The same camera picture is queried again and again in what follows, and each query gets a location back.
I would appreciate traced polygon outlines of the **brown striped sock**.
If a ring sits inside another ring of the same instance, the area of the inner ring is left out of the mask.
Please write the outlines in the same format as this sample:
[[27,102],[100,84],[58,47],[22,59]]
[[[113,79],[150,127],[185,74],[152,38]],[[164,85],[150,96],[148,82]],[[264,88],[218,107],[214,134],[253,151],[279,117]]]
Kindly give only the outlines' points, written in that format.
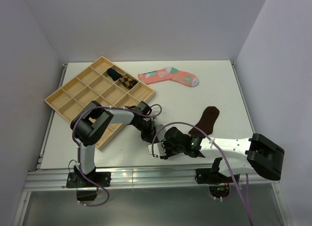
[[207,135],[210,135],[213,133],[215,122],[219,116],[219,109],[215,106],[208,106],[200,120],[195,125],[197,128],[201,129],[203,132],[205,132]]

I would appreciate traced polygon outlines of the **grey sock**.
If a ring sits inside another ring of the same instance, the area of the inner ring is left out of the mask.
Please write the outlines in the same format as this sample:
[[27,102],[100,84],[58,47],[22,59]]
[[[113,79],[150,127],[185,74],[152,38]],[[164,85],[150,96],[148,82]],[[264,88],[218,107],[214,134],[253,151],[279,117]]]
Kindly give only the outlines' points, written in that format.
[[164,128],[164,125],[163,124],[156,124],[155,125],[155,131],[157,133],[157,136],[156,136],[156,143],[158,142],[161,142],[163,139],[165,139],[165,133],[166,133],[166,128]]

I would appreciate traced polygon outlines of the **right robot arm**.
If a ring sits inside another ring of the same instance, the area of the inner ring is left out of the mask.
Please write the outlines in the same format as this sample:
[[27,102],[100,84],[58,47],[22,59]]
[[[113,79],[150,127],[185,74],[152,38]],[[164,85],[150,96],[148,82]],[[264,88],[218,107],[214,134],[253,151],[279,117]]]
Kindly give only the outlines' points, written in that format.
[[171,127],[150,152],[161,159],[178,154],[190,158],[211,158],[213,165],[207,176],[219,184],[226,177],[241,174],[258,174],[271,180],[281,179],[285,151],[267,137],[254,133],[250,138],[224,139],[182,133]]

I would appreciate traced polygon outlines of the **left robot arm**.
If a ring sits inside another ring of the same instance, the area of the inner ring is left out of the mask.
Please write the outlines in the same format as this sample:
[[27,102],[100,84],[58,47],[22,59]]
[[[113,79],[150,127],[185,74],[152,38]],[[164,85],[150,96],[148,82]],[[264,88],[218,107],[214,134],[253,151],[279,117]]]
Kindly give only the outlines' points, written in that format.
[[111,124],[132,125],[148,143],[156,134],[151,107],[141,101],[137,106],[103,106],[91,101],[71,122],[72,139],[78,146],[78,163],[74,167],[77,181],[84,187],[98,184],[94,162],[96,143]]

